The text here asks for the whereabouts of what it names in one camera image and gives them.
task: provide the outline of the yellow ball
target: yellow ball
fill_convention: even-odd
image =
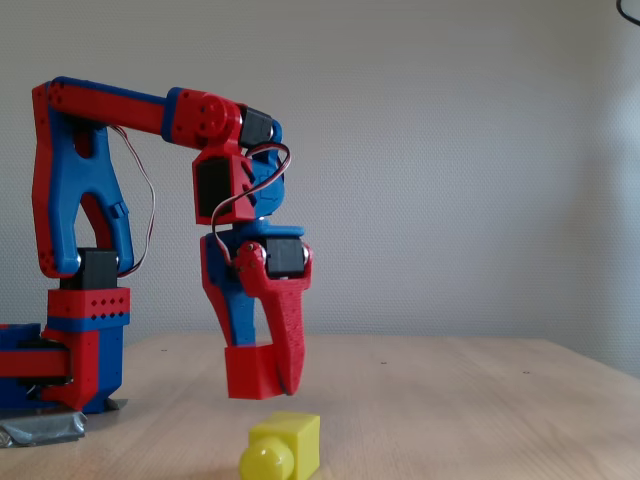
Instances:
[[[293,453],[276,437],[265,437],[240,457],[242,480],[287,480],[293,473]]]

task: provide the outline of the yellow object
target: yellow object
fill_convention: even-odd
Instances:
[[[249,431],[243,480],[307,480],[320,466],[320,417],[276,412]]]

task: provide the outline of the white wall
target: white wall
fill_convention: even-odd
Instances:
[[[12,2],[2,320],[44,322],[55,286],[35,254],[30,89],[66,75],[280,120],[295,158],[273,220],[316,252],[308,331],[540,336],[640,374],[639,51],[613,0]],[[128,340],[217,331],[195,152],[132,136],[159,199],[151,257],[123,282]],[[148,191],[113,140],[140,252]]]

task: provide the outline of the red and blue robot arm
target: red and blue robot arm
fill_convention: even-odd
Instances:
[[[0,385],[6,387],[0,388],[0,408],[63,403],[100,412],[121,384],[130,296],[117,278],[131,271],[134,255],[107,126],[200,150],[192,165],[198,224],[210,225],[220,202],[245,194],[216,221],[232,226],[219,233],[230,262],[215,233],[201,240],[203,287],[227,342],[229,396],[294,394],[304,363],[302,292],[310,286],[312,252],[300,239],[302,228],[263,218],[284,199],[282,177],[246,193],[278,169],[274,151],[245,156],[245,149],[281,141],[278,122],[205,92],[173,88],[163,98],[64,77],[35,88],[33,103],[38,258],[46,276],[60,279],[60,288],[49,292],[42,332],[37,324],[0,327]],[[80,206],[95,231],[95,249],[76,243]],[[255,298],[267,315],[270,345],[256,345]],[[38,360],[49,357],[56,361]],[[16,358],[29,360],[18,364]]]

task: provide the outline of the table surface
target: table surface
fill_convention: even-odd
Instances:
[[[126,349],[119,412],[0,451],[2,479],[239,479],[249,428],[321,415],[313,479],[638,479],[640,381],[543,340],[318,336],[294,397],[226,398],[222,338]]]

